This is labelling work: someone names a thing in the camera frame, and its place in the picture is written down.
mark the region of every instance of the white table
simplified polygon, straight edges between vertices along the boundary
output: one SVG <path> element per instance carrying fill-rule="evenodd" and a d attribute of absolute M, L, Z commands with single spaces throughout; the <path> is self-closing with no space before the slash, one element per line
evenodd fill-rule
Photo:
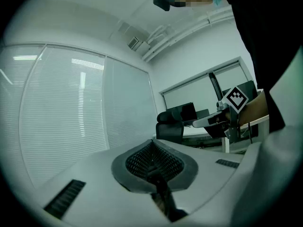
<path fill-rule="evenodd" d="M 250 123 L 250 126 L 258 124 L 258 134 L 264 139 L 269 134 L 269 115 L 259 118 Z M 248 123 L 241 126 L 242 129 L 247 129 Z M 206 129 L 204 128 L 194 128 L 194 127 L 184 127 L 183 138 L 198 138 L 198 137 L 206 137 L 209 136 Z M 222 138 L 222 152 L 229 153 L 229 139 L 227 137 Z"/>

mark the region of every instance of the ceiling vent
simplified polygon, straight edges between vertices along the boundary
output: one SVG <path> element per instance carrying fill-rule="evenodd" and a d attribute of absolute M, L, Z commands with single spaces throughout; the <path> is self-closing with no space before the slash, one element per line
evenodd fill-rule
<path fill-rule="evenodd" d="M 139 40 L 136 37 L 134 37 L 128 44 L 128 47 L 133 49 L 138 43 L 139 43 Z"/>

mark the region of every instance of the window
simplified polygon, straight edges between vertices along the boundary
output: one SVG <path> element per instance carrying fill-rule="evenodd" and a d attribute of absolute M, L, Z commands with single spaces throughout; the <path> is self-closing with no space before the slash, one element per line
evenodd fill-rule
<path fill-rule="evenodd" d="M 27 76 L 43 46 L 22 45 L 0 53 L 0 161 L 10 186 L 20 192 L 34 190 L 19 141 L 19 110 Z"/>
<path fill-rule="evenodd" d="M 208 109 L 210 114 L 217 111 L 218 102 L 214 87 L 208 76 L 198 78 L 164 94 L 167 108 L 194 103 L 195 110 Z"/>
<path fill-rule="evenodd" d="M 108 58 L 105 117 L 110 148 L 138 145 L 156 132 L 156 110 L 148 74 Z"/>
<path fill-rule="evenodd" d="M 11 186 L 34 191 L 87 155 L 152 138 L 157 115 L 148 74 L 105 62 L 64 46 L 1 51 L 0 156 Z"/>
<path fill-rule="evenodd" d="M 247 82 L 247 78 L 239 63 L 214 71 L 222 91 Z"/>
<path fill-rule="evenodd" d="M 239 62 L 216 70 L 214 74 L 222 91 L 248 81 Z M 163 96 L 168 109 L 192 102 L 196 112 L 205 109 L 210 114 L 217 112 L 218 97 L 208 75 L 174 88 Z"/>
<path fill-rule="evenodd" d="M 47 46 L 37 59 L 20 107 L 20 143 L 35 187 L 107 149 L 101 113 L 104 58 Z"/>

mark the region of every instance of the black chair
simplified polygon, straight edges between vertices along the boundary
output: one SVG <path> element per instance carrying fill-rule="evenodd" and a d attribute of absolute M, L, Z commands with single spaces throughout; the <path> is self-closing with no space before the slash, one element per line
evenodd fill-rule
<path fill-rule="evenodd" d="M 177 109 L 160 113 L 157 121 L 156 139 L 182 143 L 184 124 Z"/>

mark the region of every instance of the white wall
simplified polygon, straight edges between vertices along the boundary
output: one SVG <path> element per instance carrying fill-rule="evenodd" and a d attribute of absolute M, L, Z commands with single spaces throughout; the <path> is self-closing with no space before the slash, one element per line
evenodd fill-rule
<path fill-rule="evenodd" d="M 97 9 L 64 1 L 31 0 L 8 26 L 4 43 L 56 43 L 85 48 L 123 60 L 143 70 L 150 67 L 127 47 L 122 36 L 108 41 L 118 19 Z"/>
<path fill-rule="evenodd" d="M 159 92 L 239 57 L 243 59 L 256 84 L 250 54 L 234 20 L 198 31 L 165 49 L 151 60 L 156 80 L 154 91 L 158 94 L 155 97 L 159 98 Z M 161 100 L 156 103 L 158 112 L 165 110 L 165 104 Z"/>

